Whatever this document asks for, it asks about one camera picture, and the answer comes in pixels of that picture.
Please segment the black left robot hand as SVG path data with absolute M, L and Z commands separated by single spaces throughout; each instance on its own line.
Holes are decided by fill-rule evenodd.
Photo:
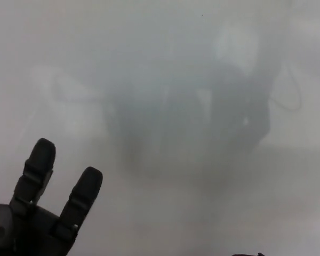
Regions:
M 25 161 L 8 204 L 0 204 L 0 255 L 67 255 L 103 181 L 89 166 L 73 187 L 60 215 L 38 206 L 53 174 L 56 147 L 40 138 Z

